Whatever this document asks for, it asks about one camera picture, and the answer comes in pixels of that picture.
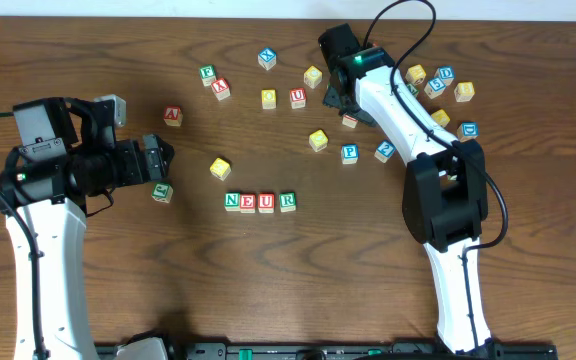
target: green block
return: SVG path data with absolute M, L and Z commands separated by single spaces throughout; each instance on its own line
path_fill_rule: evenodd
M 252 360 L 252 350 L 239 350 L 239 360 Z
M 417 97 L 417 95 L 419 95 L 419 90 L 417 90 L 417 88 L 414 85 L 406 84 L 406 87 L 408 88 L 412 96 Z
M 199 76 L 201 76 L 202 79 L 214 77 L 216 75 L 215 67 L 212 65 L 206 65 L 199 68 Z
M 297 210 L 297 198 L 295 193 L 284 193 L 279 195 L 279 208 L 281 212 Z
M 164 183 L 156 183 L 152 189 L 152 198 L 157 201 L 169 203 L 172 198 L 172 186 Z
M 224 197 L 226 211 L 239 211 L 239 193 L 227 193 Z

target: wood grain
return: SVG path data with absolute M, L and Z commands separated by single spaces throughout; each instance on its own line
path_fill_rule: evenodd
M 324 69 L 316 39 L 336 24 L 0 18 L 0 111 L 115 93 L 128 103 L 118 138 L 157 133 L 176 149 L 170 205 L 154 202 L 150 185 L 120 189 L 115 207 L 89 221 L 84 268 L 96 341 L 154 326 L 180 340 L 235 342 L 433 336 L 430 266 L 401 216 L 405 169 L 372 158 L 383 133 L 341 126 L 321 105 L 323 84 L 307 88 L 305 109 L 290 109 L 288 91 L 303 86 L 303 72 Z M 363 34 L 368 23 L 352 26 Z M 397 56 L 426 26 L 383 21 L 373 37 Z M 256 62 L 265 46 L 278 53 L 268 72 Z M 217 102 L 202 86 L 198 68 L 208 63 L 231 84 L 231 98 Z M 552 341 L 561 359 L 576 359 L 576 24 L 443 21 L 405 65 L 417 63 L 429 73 L 450 64 L 458 81 L 475 83 L 469 103 L 448 94 L 454 85 L 420 99 L 430 112 L 446 110 L 450 131 L 479 123 L 489 172 L 508 201 L 507 240 L 481 255 L 491 330 L 505 341 Z M 276 110 L 262 111 L 263 88 L 277 89 Z M 182 106 L 181 128 L 164 124 L 169 104 Z M 318 128 L 330 144 L 315 154 L 308 134 Z M 0 119 L 0 170 L 19 141 L 14 121 Z M 359 146 L 358 164 L 341 165 L 344 143 Z M 226 182 L 209 173 L 217 156 L 232 162 Z M 228 190 L 294 190 L 299 208 L 226 213 Z M 500 225 L 493 200 L 484 240 Z M 0 359 L 14 348 L 14 286 L 0 215 Z

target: alphabet cube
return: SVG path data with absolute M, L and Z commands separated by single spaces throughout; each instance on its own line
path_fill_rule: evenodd
M 446 114 L 446 112 L 443 109 L 435 111 L 434 113 L 432 113 L 432 115 L 430 115 L 430 117 L 433 120 L 435 120 L 437 124 L 441 125 L 441 127 L 446 127 L 446 125 L 448 125 L 448 123 L 450 122 L 448 114 Z
M 243 214 L 254 214 L 255 213 L 255 195 L 252 194 L 241 194 L 239 197 L 241 203 L 239 207 L 241 208 L 241 213 Z
M 224 207 L 226 211 L 240 211 L 239 193 L 227 193 L 224 197 Z
M 354 164 L 359 160 L 359 148 L 357 145 L 343 145 L 341 147 L 341 163 Z
M 290 106 L 293 109 L 306 106 L 306 90 L 304 88 L 290 90 Z
M 459 125 L 459 129 L 457 129 L 457 138 L 459 138 L 459 141 L 463 142 L 474 139 L 477 136 L 479 136 L 479 128 L 476 123 L 462 123 Z
M 355 119 L 354 117 L 352 117 L 352 116 L 350 116 L 350 115 L 348 115 L 348 114 L 344 114 L 344 116 L 341 118 L 341 123 L 342 123 L 343 125 L 346 125 L 346 126 L 348 126 L 348 127 L 351 127 L 351 128 L 353 128 L 353 129 L 354 129 L 355 127 L 357 127 L 357 123 L 358 123 L 358 122 L 359 122 L 359 121 L 358 121 L 357 119 Z
M 275 194 L 259 194 L 259 213 L 271 214 L 275 212 Z
M 297 210 L 297 200 L 295 193 L 284 193 L 279 195 L 279 208 L 281 212 Z
M 417 95 L 419 95 L 419 90 L 417 90 L 417 88 L 413 84 L 406 84 L 406 87 L 408 88 L 412 96 L 417 97 Z
M 457 102 L 470 101 L 475 96 L 475 87 L 471 82 L 463 82 L 455 87 L 455 99 Z
M 377 151 L 375 151 L 375 157 L 382 163 L 385 163 L 386 161 L 388 161 L 388 159 L 390 159 L 392 154 L 395 153 L 395 150 L 396 149 L 393 144 L 391 144 L 389 141 L 384 140 L 381 142 L 381 144 L 379 144 L 379 146 L 377 146 Z
M 277 93 L 275 89 L 261 90 L 261 107 L 264 109 L 277 108 Z
M 304 73 L 304 82 L 306 83 L 306 85 L 314 89 L 321 82 L 322 76 L 323 74 L 319 69 L 317 69 L 314 66 L 311 66 Z
M 164 110 L 164 121 L 168 126 L 181 126 L 183 114 L 179 106 L 166 106 Z
M 406 81 L 413 85 L 419 85 L 426 79 L 426 72 L 421 65 L 415 65 L 406 72 Z
M 455 72 L 452 70 L 452 66 L 442 66 L 435 72 L 435 77 L 448 86 L 455 80 Z
M 266 70 L 272 69 L 275 64 L 277 64 L 277 54 L 270 48 L 265 48 L 261 50 L 259 56 L 257 56 L 257 62 L 259 65 Z
M 328 137 L 324 134 L 323 130 L 317 130 L 310 134 L 310 146 L 315 152 L 319 152 L 328 146 Z
M 210 166 L 210 172 L 215 175 L 219 180 L 224 181 L 230 174 L 230 164 L 224 160 L 217 158 Z
M 199 68 L 199 77 L 204 83 L 204 86 L 210 86 L 217 80 L 217 73 L 215 72 L 215 67 L 212 65 L 205 65 Z
M 170 203 L 172 199 L 172 186 L 164 183 L 156 183 L 152 190 L 152 198 L 155 201 Z
M 215 93 L 215 96 L 217 99 L 219 99 L 219 101 L 230 96 L 230 86 L 228 86 L 228 83 L 224 78 L 220 78 L 214 83 L 210 84 L 210 87 L 212 87 L 212 92 Z
M 426 84 L 426 87 L 424 88 L 424 92 L 431 99 L 441 95 L 444 90 L 446 90 L 446 84 L 439 80 L 439 78 L 428 80 L 428 84 Z

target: yellow block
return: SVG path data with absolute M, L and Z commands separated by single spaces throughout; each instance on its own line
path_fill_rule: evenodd
M 328 137 L 323 130 L 317 130 L 310 134 L 310 146 L 315 151 L 320 151 L 328 145 Z
M 455 87 L 455 99 L 458 102 L 469 101 L 475 96 L 475 86 L 471 82 L 463 82 Z
M 261 107 L 264 109 L 275 109 L 277 107 L 275 89 L 261 90 Z
M 306 85 L 308 85 L 314 89 L 317 87 L 317 85 L 319 85 L 322 77 L 323 77 L 323 74 L 322 74 L 321 70 L 317 69 L 314 66 L 311 66 L 304 73 L 304 82 L 306 83 Z
M 421 65 L 411 66 L 406 72 L 406 81 L 413 85 L 419 85 L 426 79 L 426 72 Z
M 450 122 L 448 114 L 446 114 L 443 109 L 439 109 L 438 111 L 434 112 L 432 115 L 430 115 L 430 117 L 435 120 L 437 124 L 441 125 L 441 127 L 446 127 L 446 125 L 448 125 Z
M 217 158 L 217 160 L 215 160 L 215 162 L 210 166 L 210 172 L 219 179 L 223 180 L 226 178 L 226 176 L 228 176 L 228 174 L 230 174 L 230 164 L 220 158 Z

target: white background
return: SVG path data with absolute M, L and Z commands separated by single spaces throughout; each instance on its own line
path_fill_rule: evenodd
M 439 19 L 576 21 L 576 0 L 431 0 Z M 390 0 L 0 0 L 0 15 L 369 19 Z M 404 4 L 384 18 L 428 18 Z

